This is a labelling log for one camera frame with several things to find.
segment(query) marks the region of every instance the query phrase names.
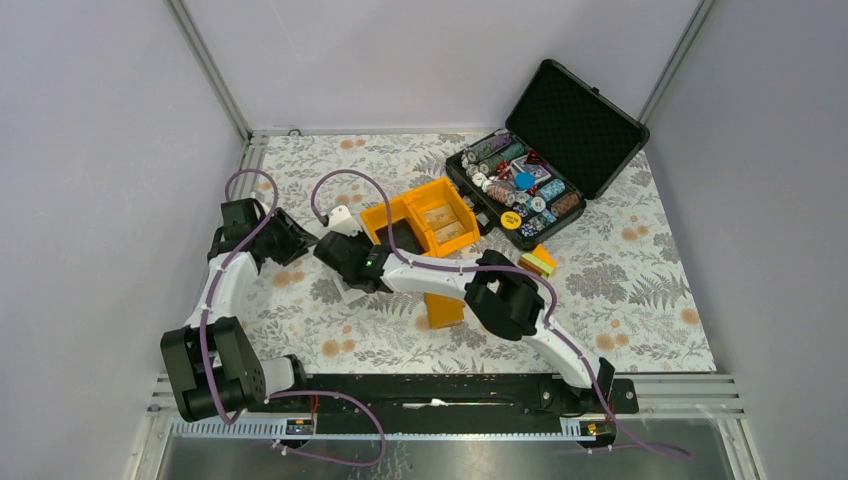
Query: light purple wall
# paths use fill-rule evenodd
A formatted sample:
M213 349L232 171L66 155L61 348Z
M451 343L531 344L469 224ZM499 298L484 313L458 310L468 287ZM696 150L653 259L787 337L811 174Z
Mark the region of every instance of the light purple wall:
M848 3L721 2L649 158L770 479L848 478Z
M239 141L161 1L0 3L0 477L119 478Z
M503 125L555 58L637 116L698 0L187 0L255 128Z

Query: floral tablecloth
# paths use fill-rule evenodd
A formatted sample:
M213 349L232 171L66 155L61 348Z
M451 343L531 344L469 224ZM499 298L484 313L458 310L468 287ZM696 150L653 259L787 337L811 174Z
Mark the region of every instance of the floral tablecloth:
M390 197L445 174L444 160L477 134L271 137L262 168L280 188L280 206L307 230L320 224L309 208L319 177L354 168ZM260 180L257 198L271 202ZM377 192L348 175L318 194L323 211L374 206ZM695 302L644 153L634 158L584 215L545 242L559 262L551 278L556 319L620 371L715 370ZM484 249L520 255L495 230L457 253ZM541 289L542 295L547 292ZM522 343L483 330L466 307L459 327L430 330L423 295L368 295L346 305L329 270L308 254L286 268L266 262L248 292L243 324L260 358L294 353L309 373L528 373L553 369Z

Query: robotic arm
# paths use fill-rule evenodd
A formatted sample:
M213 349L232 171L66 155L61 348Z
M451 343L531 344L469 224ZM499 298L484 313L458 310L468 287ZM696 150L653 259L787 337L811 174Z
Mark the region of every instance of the robotic arm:
M538 285L526 275L504 271L515 268L504 255L486 250L477 260L448 260L401 251L401 257L388 246L373 245L364 233L357 232L356 222L348 221L350 214L345 208L331 212L331 231L320 241L277 209L246 251L236 254L229 263L215 290L214 304L206 305L203 299L212 286L213 274L265 216L261 205L252 199L226 202L221 210L224 226L215 232L207 257L210 275L201 303L183 328L166 332L160 342L174 397L186 421L217 414L199 347L199 323L204 310L213 312L216 319L214 323L210 320L206 334L210 356L217 356L220 361L212 370L225 410L259 406L272 392L308 387L303 367L294 355L259 361L237 313L242 310L240 302L245 297L242 289L257 279L264 260L270 258L285 266L313 245L315 257L353 288L368 293L415 291L460 299L493 335L530 345L560 372L567 384L569 392L565 396L570 400L561 414L598 411L598 390L604 400L610 397L614 367L586 350L582 350L585 353L581 357L564 343L563 339L567 339L579 345L555 320L546 322L545 302ZM592 366L592 374L583 358Z
M403 252L404 261L387 246L367 247L347 235L330 232L318 242L314 255L339 272L345 283L368 293L423 292L463 300L489 333L530 345L569 385L582 389L592 386L586 366L557 338L557 333L576 345L579 341L553 319L543 325L544 301L536 282L517 273L474 271L482 266L514 267L499 252L486 250L477 260L448 260ZM443 268L414 266L417 264ZM609 362L588 352L584 356L595 366L598 378L609 376L611 380L614 370Z

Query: yellow chip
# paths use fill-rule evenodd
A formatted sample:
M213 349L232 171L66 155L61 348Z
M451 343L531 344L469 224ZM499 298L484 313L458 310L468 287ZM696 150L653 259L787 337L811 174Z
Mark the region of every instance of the yellow chip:
M501 215L501 225L507 230L515 230L521 226L521 215L515 212L504 212Z

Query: orange plastic tray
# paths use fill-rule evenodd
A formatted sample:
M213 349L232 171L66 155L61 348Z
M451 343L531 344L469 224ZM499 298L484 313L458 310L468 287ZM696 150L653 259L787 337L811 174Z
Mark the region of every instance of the orange plastic tray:
M474 213L459 196L450 180L445 177L399 195L393 198L389 204L392 209L392 222L406 219L418 238L418 242L425 249L424 255L441 258L480 240L480 230L477 228L477 219L474 217ZM429 224L424 220L424 212L429 212L443 205L451 206L457 220L465 227L466 233L440 244L436 241L435 232L430 229ZM361 216L371 239L379 244L377 230L388 224L385 205L380 204L369 208L362 212Z

